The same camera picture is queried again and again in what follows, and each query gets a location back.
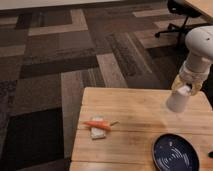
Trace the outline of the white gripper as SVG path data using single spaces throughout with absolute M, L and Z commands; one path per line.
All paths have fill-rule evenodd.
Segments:
M 208 62 L 190 63 L 185 61 L 179 70 L 179 75 L 175 77 L 171 89 L 176 91 L 184 86 L 185 83 L 192 84 L 191 94 L 196 95 L 202 88 L 202 83 L 208 78 L 208 75 Z

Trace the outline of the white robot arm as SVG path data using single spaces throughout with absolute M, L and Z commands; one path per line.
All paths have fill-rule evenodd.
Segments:
M 172 91 L 189 84 L 192 86 L 190 94 L 195 95 L 208 79 L 213 64 L 213 26 L 196 27 L 189 31 L 185 45 L 189 53 L 172 84 Z

